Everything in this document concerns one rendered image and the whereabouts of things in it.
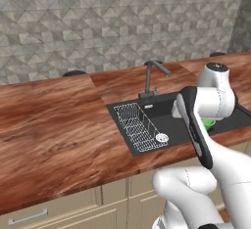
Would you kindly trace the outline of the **dark grey tap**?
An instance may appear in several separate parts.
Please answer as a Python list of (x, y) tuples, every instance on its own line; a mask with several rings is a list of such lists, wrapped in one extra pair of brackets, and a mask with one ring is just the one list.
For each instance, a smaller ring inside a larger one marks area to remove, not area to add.
[(163, 66), (163, 62), (150, 60), (144, 63), (147, 66), (146, 70), (146, 80), (145, 80), (145, 91), (138, 94), (139, 99), (152, 98), (156, 95), (155, 91), (150, 90), (151, 83), (151, 67), (155, 66), (159, 71), (161, 71), (165, 76), (171, 76), (172, 73)]

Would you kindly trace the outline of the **round metal sink drain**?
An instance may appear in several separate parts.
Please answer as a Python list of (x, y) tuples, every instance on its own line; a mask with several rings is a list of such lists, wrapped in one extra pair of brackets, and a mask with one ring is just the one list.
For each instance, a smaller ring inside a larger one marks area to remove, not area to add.
[(156, 140), (160, 143), (167, 143), (169, 141), (169, 136), (165, 133), (158, 133), (155, 136)]

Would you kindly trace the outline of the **narrow cream drawer front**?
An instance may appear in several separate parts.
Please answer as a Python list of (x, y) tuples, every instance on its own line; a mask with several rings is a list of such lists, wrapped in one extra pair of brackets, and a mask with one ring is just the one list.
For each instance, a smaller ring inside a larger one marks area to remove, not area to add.
[(105, 184), (101, 187), (102, 190), (102, 205), (110, 205), (126, 199), (126, 180)]

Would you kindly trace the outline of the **black kitchen sink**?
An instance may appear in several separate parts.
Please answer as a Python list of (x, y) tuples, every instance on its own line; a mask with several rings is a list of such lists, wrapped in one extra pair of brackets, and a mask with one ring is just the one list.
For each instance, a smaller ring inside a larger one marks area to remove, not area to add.
[[(113, 118), (116, 126), (120, 130), (130, 152), (134, 157), (148, 154), (154, 151), (166, 149), (168, 147), (176, 146), (179, 144), (187, 143), (190, 141), (186, 126), (182, 118), (172, 117), (172, 107), (176, 99), (176, 92), (158, 95), (150, 99), (134, 99), (120, 103), (112, 103), (107, 105), (107, 109)], [(129, 142), (126, 133), (123, 131), (122, 127), (119, 125), (117, 115), (113, 110), (114, 106), (137, 103), (144, 113), (149, 117), (153, 124), (162, 133), (166, 133), (169, 136), (169, 145), (160, 149), (155, 149), (146, 153), (138, 153)]]

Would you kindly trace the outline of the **green cup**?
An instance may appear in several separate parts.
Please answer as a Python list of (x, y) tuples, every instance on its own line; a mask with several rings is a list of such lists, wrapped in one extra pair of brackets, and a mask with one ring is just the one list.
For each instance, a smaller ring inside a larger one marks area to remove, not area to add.
[(203, 118), (202, 119), (202, 122), (206, 128), (207, 131), (209, 131), (210, 129), (212, 129), (215, 124), (216, 124), (216, 121), (214, 119), (206, 119), (206, 118)]

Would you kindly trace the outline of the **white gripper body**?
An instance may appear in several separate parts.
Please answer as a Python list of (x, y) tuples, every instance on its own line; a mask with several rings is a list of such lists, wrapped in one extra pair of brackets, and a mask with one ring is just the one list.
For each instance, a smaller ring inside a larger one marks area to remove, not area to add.
[(181, 101), (180, 100), (175, 100), (173, 107), (172, 107), (172, 116), (173, 118), (182, 118), (181, 115)]

